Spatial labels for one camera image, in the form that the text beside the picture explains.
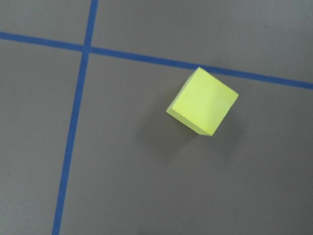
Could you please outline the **yellow foam block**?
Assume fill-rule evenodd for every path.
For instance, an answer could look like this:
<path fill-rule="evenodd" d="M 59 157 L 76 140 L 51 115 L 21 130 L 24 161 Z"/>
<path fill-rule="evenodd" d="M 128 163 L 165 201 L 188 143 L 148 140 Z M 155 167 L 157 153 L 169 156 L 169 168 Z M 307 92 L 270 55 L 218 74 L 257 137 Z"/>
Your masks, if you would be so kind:
<path fill-rule="evenodd" d="M 212 136 L 238 97 L 236 91 L 198 67 L 188 77 L 166 113 L 197 134 Z"/>

